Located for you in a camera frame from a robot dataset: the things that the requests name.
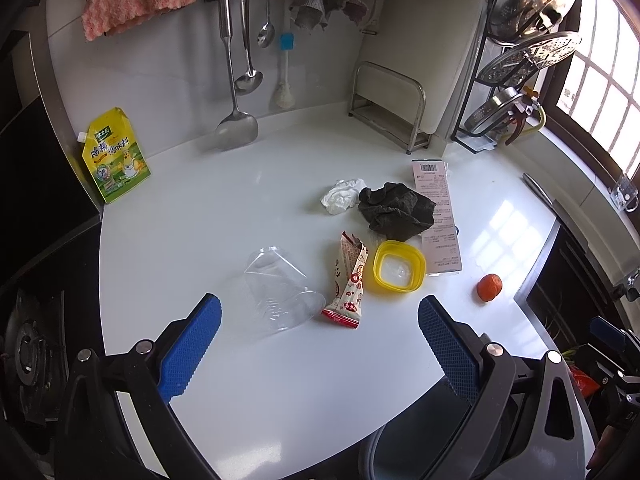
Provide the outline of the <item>white cutting board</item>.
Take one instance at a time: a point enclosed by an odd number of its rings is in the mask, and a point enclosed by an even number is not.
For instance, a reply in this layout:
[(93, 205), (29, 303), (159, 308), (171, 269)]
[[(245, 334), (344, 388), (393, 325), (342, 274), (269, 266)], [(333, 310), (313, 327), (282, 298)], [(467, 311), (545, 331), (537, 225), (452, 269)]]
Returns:
[(435, 133), (470, 56), (486, 0), (384, 0), (359, 59), (397, 70), (426, 92), (423, 129)]

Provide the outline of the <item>black pot lid rack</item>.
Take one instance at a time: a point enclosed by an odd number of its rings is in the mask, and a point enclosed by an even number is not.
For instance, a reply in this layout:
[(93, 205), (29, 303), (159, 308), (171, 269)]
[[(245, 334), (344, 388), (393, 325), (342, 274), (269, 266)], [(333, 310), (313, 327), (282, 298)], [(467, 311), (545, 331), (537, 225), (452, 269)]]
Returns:
[(489, 0), (471, 84), (519, 89), (549, 65), (553, 48), (548, 0)]

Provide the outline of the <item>steel spatula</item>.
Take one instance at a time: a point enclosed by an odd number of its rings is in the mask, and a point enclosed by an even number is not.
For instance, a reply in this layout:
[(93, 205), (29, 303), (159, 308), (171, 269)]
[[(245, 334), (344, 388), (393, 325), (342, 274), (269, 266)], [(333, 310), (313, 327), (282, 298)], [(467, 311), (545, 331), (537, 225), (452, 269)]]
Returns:
[(258, 137), (258, 123), (253, 115), (242, 112), (239, 108), (233, 77), (230, 0), (218, 0), (218, 3), (219, 37), (224, 45), (224, 53), (226, 54), (232, 111), (217, 126), (215, 140), (218, 150), (230, 151), (253, 143)]

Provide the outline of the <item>white tissue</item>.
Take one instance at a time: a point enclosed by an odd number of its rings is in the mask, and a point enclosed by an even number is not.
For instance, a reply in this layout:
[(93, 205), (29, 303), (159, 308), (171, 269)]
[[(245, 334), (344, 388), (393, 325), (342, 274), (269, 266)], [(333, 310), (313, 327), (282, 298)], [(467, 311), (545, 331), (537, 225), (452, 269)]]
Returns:
[(338, 180), (320, 200), (321, 205), (332, 216), (342, 214), (359, 203), (360, 192), (366, 187), (362, 179)]

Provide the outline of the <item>yellow plastic lid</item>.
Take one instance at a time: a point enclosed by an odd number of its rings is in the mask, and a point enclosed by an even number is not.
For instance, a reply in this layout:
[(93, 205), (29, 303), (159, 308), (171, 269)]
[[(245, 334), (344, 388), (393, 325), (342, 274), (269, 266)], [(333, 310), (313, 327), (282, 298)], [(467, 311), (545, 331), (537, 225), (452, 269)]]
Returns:
[(397, 240), (380, 240), (364, 268), (366, 292), (407, 295), (423, 284), (426, 260), (420, 250)]

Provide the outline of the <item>black kitchen sink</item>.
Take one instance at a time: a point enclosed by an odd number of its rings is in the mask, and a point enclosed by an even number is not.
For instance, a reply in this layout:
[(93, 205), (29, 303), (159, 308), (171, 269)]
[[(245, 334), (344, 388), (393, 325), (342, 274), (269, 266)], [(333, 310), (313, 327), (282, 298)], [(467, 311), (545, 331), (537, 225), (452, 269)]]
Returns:
[(514, 299), (544, 343), (561, 352), (588, 344), (597, 316), (623, 330), (631, 328), (602, 266), (561, 221), (553, 223)]

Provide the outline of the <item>grey hanging cloth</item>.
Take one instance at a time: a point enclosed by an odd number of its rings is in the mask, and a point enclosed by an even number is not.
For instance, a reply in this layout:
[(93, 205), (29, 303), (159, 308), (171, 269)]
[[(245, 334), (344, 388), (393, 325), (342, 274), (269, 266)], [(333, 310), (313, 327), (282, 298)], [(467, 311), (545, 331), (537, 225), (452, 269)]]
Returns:
[(311, 32), (317, 26), (325, 29), (328, 24), (323, 0), (292, 0), (290, 10), (294, 24), (307, 32)]

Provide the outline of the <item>dark grey rag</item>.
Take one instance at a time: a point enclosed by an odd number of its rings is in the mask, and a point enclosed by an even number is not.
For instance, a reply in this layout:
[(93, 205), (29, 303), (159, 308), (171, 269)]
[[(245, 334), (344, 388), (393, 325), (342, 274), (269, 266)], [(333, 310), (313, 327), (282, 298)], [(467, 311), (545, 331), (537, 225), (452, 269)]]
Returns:
[(382, 188), (363, 188), (358, 210), (369, 229), (388, 240), (405, 242), (428, 230), (435, 222), (436, 204), (402, 183), (386, 182)]

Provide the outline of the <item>pink paper box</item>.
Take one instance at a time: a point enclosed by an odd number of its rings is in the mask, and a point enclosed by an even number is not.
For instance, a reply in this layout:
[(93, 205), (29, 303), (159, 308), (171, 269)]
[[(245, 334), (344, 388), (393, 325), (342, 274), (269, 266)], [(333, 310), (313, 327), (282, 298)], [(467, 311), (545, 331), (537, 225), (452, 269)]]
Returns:
[(434, 204), (434, 224), (421, 233), (428, 274), (460, 272), (462, 258), (447, 180), (447, 164), (439, 159), (413, 159), (416, 192)]

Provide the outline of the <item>yellow seasoning pouch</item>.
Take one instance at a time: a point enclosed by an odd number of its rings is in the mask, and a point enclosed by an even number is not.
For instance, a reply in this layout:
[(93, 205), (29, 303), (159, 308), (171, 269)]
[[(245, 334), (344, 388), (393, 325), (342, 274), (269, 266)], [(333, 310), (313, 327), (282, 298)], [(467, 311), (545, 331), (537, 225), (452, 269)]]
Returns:
[(104, 202), (113, 203), (151, 175), (126, 113), (114, 107), (77, 133), (82, 160)]

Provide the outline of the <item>steel spoon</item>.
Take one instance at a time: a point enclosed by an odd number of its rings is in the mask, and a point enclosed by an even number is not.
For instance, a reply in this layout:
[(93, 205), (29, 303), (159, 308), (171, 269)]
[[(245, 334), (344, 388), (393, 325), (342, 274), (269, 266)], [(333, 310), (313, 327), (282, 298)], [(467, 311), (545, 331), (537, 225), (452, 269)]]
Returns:
[(273, 22), (271, 21), (271, 3), (270, 0), (265, 0), (265, 19), (258, 30), (257, 44), (258, 47), (265, 49), (273, 42), (276, 30), (274, 29)]

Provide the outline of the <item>red white snack wrapper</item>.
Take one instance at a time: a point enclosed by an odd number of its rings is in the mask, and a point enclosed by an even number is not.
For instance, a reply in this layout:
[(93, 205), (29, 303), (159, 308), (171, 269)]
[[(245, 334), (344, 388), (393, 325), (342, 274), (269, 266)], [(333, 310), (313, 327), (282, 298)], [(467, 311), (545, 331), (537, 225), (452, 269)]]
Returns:
[(366, 245), (358, 237), (342, 233), (334, 266), (335, 297), (321, 311), (330, 321), (348, 328), (359, 326), (368, 255)]

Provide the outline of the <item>steel ladle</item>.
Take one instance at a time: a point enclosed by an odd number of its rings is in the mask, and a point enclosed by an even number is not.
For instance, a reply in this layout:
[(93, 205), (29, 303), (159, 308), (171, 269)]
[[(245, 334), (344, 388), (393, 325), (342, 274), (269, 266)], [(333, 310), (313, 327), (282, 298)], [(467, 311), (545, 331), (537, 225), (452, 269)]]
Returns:
[(240, 0), (240, 13), (246, 71), (235, 79), (234, 85), (241, 96), (246, 96), (259, 88), (264, 80), (264, 74), (254, 67), (250, 50), (250, 0)]

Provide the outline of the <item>steel steamer tray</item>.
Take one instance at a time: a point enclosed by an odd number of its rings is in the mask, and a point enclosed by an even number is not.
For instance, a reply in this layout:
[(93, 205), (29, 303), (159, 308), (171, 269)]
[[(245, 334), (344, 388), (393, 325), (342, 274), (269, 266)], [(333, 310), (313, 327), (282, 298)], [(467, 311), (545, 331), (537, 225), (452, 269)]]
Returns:
[(519, 87), (538, 70), (564, 61), (581, 42), (579, 32), (554, 32), (524, 40), (485, 65), (476, 80), (488, 87)]

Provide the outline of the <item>clear plastic cup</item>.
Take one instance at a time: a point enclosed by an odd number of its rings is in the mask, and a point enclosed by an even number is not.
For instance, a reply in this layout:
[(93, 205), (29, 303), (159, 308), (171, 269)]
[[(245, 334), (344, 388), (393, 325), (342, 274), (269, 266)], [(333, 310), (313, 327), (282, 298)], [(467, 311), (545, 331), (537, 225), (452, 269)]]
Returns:
[(267, 334), (306, 323), (326, 306), (326, 298), (309, 287), (307, 275), (280, 247), (264, 247), (254, 252), (248, 259), (244, 278)]

